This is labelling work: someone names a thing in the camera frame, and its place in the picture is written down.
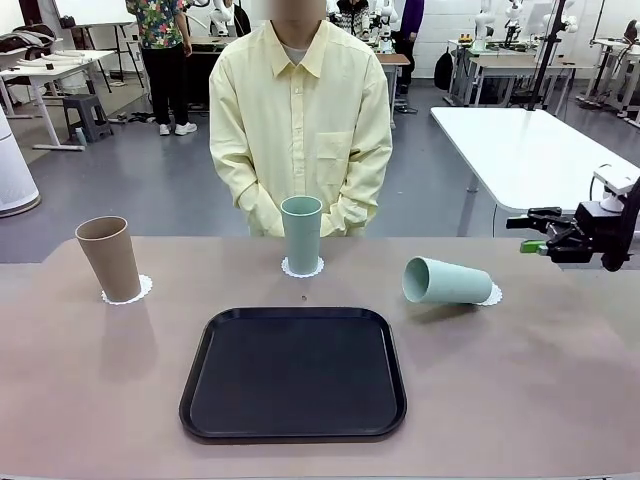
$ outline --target yellow shirt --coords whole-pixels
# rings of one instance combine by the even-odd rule
[[[323,203],[322,236],[374,217],[391,156],[387,79],[373,51],[323,21],[298,66],[271,22],[231,43],[210,79],[211,154],[253,235],[284,235],[280,204]]]

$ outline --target hand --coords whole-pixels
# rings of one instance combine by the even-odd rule
[[[183,42],[183,45],[184,45],[184,54],[187,57],[190,57],[191,54],[193,53],[193,47],[191,46],[191,40],[185,40]]]

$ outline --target plastic cup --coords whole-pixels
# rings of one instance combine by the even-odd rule
[[[314,197],[289,197],[280,205],[289,269],[309,275],[318,268],[322,202]]]
[[[413,303],[482,303],[491,295],[487,272],[415,257],[402,277],[404,296]]]
[[[89,220],[76,229],[76,238],[110,301],[126,302],[140,294],[138,267],[124,218]]]

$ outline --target person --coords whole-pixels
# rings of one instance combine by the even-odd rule
[[[345,32],[361,39],[369,37],[369,2],[367,0],[338,0],[340,18],[337,25]]]
[[[418,38],[418,32],[420,32],[423,14],[424,0],[406,0],[400,30],[391,33],[392,38],[396,41],[396,53],[404,55],[410,62],[409,66],[402,67],[402,74],[398,77],[398,93],[400,94],[406,94],[409,91],[411,74],[416,69],[413,47]]]
[[[211,34],[221,37],[244,37],[251,33],[247,12],[233,0],[215,0],[216,7],[210,13]]]
[[[280,204],[323,204],[322,236],[360,235],[391,156],[388,87],[325,0],[271,0],[271,21],[231,43],[210,78],[211,154],[252,235],[283,236]]]
[[[198,129],[189,122],[186,57],[192,50],[183,7],[184,0],[127,0],[127,10],[138,20],[142,60],[162,136],[171,134],[169,104],[176,135],[188,135]]]

